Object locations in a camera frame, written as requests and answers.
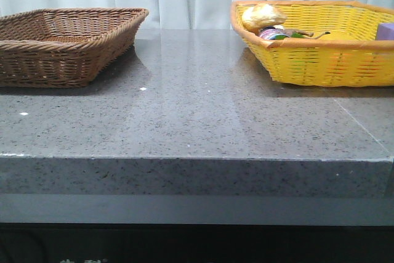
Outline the yellow fruit with stem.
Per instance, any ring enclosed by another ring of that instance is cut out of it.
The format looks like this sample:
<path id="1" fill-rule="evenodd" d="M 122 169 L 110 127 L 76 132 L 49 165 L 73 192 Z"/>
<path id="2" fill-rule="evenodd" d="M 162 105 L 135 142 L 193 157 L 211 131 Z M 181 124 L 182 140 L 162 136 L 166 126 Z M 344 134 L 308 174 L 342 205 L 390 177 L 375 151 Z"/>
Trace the yellow fruit with stem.
<path id="1" fill-rule="evenodd" d="M 328 41 L 357 41 L 358 39 L 350 33 L 341 31 L 330 31 L 329 34 L 325 33 L 318 38 L 319 40 Z"/>

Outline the yellow woven basket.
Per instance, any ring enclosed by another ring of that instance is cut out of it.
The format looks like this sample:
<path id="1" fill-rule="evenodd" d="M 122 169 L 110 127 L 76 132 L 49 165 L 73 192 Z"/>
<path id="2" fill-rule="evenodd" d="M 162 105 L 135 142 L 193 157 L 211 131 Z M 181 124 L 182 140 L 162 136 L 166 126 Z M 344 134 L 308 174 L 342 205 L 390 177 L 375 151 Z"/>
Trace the yellow woven basket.
<path id="1" fill-rule="evenodd" d="M 272 80 L 323 87 L 393 85 L 393 41 L 376 40 L 378 25 L 393 22 L 393 9 L 358 1 L 269 1 L 287 15 L 285 28 L 314 34 L 341 31 L 358 39 L 272 41 L 259 38 L 242 24 L 243 12 L 257 4 L 232 2 L 231 25 Z"/>

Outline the purple foam block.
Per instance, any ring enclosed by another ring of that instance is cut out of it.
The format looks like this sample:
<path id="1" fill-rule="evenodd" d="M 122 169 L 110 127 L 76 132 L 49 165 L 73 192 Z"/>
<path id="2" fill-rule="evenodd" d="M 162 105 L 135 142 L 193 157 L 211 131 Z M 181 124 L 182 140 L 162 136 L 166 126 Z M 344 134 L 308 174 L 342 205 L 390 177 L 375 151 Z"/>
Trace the purple foam block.
<path id="1" fill-rule="evenodd" d="M 377 41 L 393 41 L 394 40 L 394 23 L 380 23 L 376 33 Z"/>

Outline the beige bread roll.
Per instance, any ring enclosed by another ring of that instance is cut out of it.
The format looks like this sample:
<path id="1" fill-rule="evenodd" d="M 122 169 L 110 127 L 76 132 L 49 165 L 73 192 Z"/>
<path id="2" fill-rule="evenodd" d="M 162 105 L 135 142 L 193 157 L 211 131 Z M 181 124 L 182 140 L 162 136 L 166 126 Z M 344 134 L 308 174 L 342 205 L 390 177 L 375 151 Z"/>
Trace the beige bread roll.
<path id="1" fill-rule="evenodd" d="M 241 20 L 245 29 L 258 33 L 268 26 L 284 23 L 287 20 L 287 15 L 270 4 L 257 4 L 245 10 Z"/>

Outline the green leaf item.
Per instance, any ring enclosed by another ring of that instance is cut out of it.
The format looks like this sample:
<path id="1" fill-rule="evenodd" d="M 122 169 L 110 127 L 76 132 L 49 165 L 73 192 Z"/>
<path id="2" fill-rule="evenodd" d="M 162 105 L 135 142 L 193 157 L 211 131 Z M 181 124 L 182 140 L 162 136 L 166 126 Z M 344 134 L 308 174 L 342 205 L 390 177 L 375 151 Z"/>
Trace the green leaf item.
<path id="1" fill-rule="evenodd" d="M 292 33 L 290 35 L 284 33 L 278 33 L 274 35 L 273 40 L 283 40 L 286 38 L 307 38 L 307 36 L 299 33 Z"/>

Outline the brown wicker basket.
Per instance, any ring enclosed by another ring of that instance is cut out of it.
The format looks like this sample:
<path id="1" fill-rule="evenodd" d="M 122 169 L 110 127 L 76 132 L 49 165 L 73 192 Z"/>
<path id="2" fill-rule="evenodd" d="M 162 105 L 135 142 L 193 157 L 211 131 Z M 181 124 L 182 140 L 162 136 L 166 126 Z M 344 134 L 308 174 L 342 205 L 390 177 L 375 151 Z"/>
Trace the brown wicker basket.
<path id="1" fill-rule="evenodd" d="M 1 86 L 74 88 L 130 48 L 145 8 L 38 9 L 1 17 Z"/>

